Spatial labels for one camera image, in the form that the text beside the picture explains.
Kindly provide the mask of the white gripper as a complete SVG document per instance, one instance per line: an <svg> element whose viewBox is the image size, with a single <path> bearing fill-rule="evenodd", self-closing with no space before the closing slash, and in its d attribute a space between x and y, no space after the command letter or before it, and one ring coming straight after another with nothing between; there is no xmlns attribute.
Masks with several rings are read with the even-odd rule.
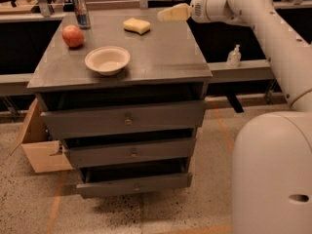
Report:
<svg viewBox="0 0 312 234"><path fill-rule="evenodd" d="M191 0L190 6L181 3L157 14L159 21L188 20L190 17L198 23L229 22L234 19L234 14L227 0Z"/></svg>

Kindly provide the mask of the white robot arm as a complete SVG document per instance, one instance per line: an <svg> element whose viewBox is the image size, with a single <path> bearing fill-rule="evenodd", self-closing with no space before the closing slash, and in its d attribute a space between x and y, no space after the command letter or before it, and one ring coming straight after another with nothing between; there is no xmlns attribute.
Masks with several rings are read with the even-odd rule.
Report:
<svg viewBox="0 0 312 234"><path fill-rule="evenodd" d="M312 46L272 0L192 0L158 14L253 30L289 110L262 114L237 135L231 169L232 234L312 234Z"/></svg>

